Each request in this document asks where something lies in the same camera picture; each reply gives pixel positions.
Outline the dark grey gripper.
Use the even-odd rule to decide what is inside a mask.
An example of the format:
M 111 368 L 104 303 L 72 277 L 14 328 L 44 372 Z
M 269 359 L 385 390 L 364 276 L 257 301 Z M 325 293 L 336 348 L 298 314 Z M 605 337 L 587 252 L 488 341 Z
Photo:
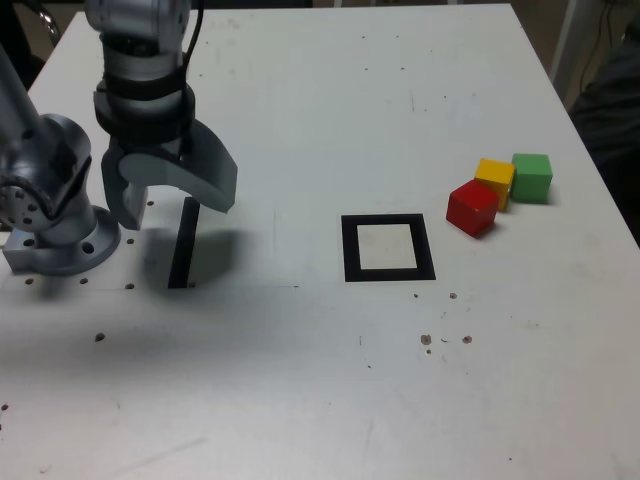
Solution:
M 198 120 L 185 138 L 169 142 L 111 136 L 101 171 L 109 210 L 127 230 L 141 228 L 149 186 L 175 187 L 222 213 L 235 204 L 238 167 L 220 139 Z

